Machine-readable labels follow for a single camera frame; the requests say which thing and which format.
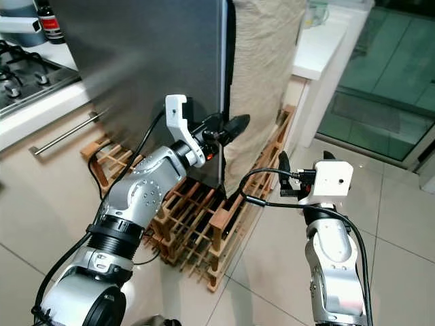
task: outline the robotic arm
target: robotic arm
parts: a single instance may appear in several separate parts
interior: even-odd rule
[[[290,172],[285,152],[280,169]],[[353,167],[325,151],[314,169],[298,170],[300,190],[293,190],[288,177],[279,176],[281,196],[297,196],[299,205],[313,205],[336,212],[347,196]],[[307,225],[305,256],[311,269],[311,305],[316,325],[367,326],[362,286],[356,270],[358,250],[349,225],[313,209],[302,210]]]
[[[183,119],[184,95],[166,97],[167,126],[176,142],[162,146],[129,176],[117,182],[104,203],[104,213],[90,224],[88,244],[45,296],[41,309],[47,321],[40,325],[120,325],[126,308],[121,292],[133,272],[132,258],[144,228],[158,212],[165,194],[191,167],[206,160],[244,131],[248,115],[235,117],[223,128],[218,115],[211,115],[192,132]]]

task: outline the kitchen counter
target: kitchen counter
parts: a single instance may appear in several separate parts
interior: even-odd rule
[[[330,14],[324,24],[302,30],[293,75],[319,80],[345,36],[349,26],[346,15],[339,6],[328,8]]]
[[[77,69],[66,44],[45,42],[24,49],[27,52],[38,52],[43,58],[60,65]],[[8,115],[0,120],[0,151],[89,101],[84,84],[79,81]]]
[[[339,6],[330,5],[329,8],[330,15],[325,24],[302,30],[294,75],[319,80],[344,37],[348,22],[341,19]],[[77,69],[66,44],[46,42],[25,50],[38,52],[48,60]],[[0,121],[0,151],[89,101],[80,81],[7,116]]]

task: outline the bottle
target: bottle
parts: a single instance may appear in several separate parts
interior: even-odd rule
[[[48,41],[53,44],[65,43],[65,38],[63,37],[59,23],[48,0],[37,0],[36,4],[38,7],[39,20],[41,21],[42,29]]]

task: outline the beige cloth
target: beige cloth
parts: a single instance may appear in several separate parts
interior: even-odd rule
[[[233,194],[275,126],[292,74],[304,0],[234,0],[236,51],[230,117],[248,113],[246,131],[224,148],[225,189]]]

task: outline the glass door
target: glass door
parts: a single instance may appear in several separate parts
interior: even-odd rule
[[[413,168],[435,140],[435,19],[384,2],[395,9],[372,9],[317,138]]]

